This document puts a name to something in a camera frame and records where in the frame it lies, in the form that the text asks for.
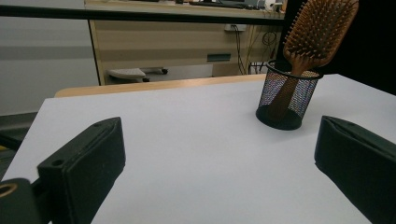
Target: mesh cup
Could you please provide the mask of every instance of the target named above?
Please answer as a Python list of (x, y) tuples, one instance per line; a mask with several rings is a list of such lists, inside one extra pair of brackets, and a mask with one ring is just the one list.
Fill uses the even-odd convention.
[[(295, 130), (301, 127), (309, 101), (318, 80), (323, 75), (315, 71), (305, 71), (299, 76), (291, 75), (291, 64), (272, 60), (267, 63), (267, 76), (262, 89), (262, 97), (256, 117), (262, 123), (280, 130)], [(288, 92), (291, 100), (279, 101), (279, 92)]]

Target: white wall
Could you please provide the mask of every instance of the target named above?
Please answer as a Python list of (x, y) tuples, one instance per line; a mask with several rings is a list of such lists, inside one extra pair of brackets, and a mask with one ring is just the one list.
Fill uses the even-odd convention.
[[(83, 0), (0, 5), (84, 8)], [(87, 21), (0, 17), (0, 116), (36, 112), (56, 91), (98, 85)]]

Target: wooden hairbrush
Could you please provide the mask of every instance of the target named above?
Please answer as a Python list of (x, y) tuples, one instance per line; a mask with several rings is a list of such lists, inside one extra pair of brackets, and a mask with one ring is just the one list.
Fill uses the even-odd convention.
[[(283, 48), (283, 55), (291, 64), (290, 73), (300, 77), (305, 71), (329, 63), (358, 7), (358, 0), (308, 0), (302, 4)], [(297, 84), (297, 78), (288, 77), (268, 107), (269, 119), (284, 118)]]

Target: power outlet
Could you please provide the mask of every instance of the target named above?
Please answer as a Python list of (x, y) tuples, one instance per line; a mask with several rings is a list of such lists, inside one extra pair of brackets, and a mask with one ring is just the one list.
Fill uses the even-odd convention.
[(237, 29), (237, 31), (246, 31), (247, 26), (245, 24), (226, 24), (224, 30), (235, 31), (235, 28)]

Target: brush bristles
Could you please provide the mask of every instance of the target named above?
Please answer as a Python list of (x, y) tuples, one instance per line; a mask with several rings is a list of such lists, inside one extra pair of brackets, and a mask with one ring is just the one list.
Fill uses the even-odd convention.
[(358, 0), (308, 0), (286, 36), (285, 50), (311, 59), (332, 58), (356, 15), (357, 3)]

